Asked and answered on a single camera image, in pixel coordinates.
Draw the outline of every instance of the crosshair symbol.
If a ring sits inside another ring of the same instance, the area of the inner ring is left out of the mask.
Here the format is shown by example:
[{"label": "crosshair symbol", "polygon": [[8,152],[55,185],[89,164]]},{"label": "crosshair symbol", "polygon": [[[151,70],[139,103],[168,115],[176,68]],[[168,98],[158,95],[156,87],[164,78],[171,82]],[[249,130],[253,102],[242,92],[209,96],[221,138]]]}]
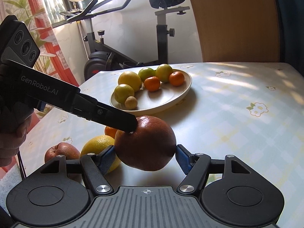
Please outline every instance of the crosshair symbol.
[{"label": "crosshair symbol", "polygon": [[153,191],[151,191],[151,190],[149,190],[149,189],[145,189],[145,190],[142,191],[142,192],[144,192],[144,193],[147,195],[147,194],[149,194],[149,193],[151,193],[151,192],[153,192]]}]

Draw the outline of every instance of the camera lens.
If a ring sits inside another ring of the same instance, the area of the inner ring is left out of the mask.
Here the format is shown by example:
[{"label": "camera lens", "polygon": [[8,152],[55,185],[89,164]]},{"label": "camera lens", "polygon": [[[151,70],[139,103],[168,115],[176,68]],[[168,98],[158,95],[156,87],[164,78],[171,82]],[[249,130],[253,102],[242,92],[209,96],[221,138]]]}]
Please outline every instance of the camera lens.
[{"label": "camera lens", "polygon": [[31,47],[31,43],[29,41],[26,41],[22,46],[21,53],[26,55],[29,52],[30,47]]},{"label": "camera lens", "polygon": [[32,51],[31,54],[29,55],[30,62],[34,60],[35,56],[36,56],[36,52]]},{"label": "camera lens", "polygon": [[19,31],[15,36],[15,44],[19,44],[23,38],[23,31]]}]

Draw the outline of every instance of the large dark red fruit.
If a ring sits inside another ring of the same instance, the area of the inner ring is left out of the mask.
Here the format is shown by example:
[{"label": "large dark red fruit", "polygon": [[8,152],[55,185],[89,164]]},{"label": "large dark red fruit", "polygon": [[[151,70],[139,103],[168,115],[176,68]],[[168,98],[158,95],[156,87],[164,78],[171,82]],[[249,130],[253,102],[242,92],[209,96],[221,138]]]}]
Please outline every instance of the large dark red fruit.
[{"label": "large dark red fruit", "polygon": [[172,128],[153,116],[138,117],[133,133],[118,130],[115,151],[126,165],[145,171],[164,168],[176,150],[176,138]]},{"label": "large dark red fruit", "polygon": [[64,155],[67,160],[80,158],[80,152],[76,147],[66,142],[60,142],[58,145],[47,150],[44,156],[44,162],[46,163],[57,155]]}]

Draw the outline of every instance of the brown wooden panel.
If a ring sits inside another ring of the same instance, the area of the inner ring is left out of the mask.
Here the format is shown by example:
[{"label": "brown wooden panel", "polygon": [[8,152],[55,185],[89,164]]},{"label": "brown wooden panel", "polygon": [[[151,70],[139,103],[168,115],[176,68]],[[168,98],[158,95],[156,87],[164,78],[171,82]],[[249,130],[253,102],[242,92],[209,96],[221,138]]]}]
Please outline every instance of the brown wooden panel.
[{"label": "brown wooden panel", "polygon": [[275,0],[190,0],[204,62],[278,62]]}]

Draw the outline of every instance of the white wall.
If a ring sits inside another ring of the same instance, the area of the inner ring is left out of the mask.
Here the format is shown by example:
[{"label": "white wall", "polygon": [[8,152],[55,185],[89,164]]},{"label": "white wall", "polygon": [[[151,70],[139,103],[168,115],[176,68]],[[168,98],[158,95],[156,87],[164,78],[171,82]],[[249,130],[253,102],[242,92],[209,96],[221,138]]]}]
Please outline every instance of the white wall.
[{"label": "white wall", "polygon": [[[125,0],[113,0],[94,12],[121,6]],[[202,54],[197,33],[194,14],[190,0],[186,0],[180,6],[190,6],[184,15],[170,13],[167,15],[168,28],[175,29],[175,37],[168,37],[169,63],[193,63],[201,62]],[[100,15],[92,19],[95,36],[97,31],[105,30],[104,42],[112,48],[122,52],[138,62],[156,60],[157,18],[154,14],[158,9],[150,6],[149,0],[131,0],[129,5],[117,12]],[[78,28],[74,22],[72,25],[64,25],[55,29],[55,35],[63,51],[67,62],[75,75],[83,75],[85,64],[85,52]]]}]

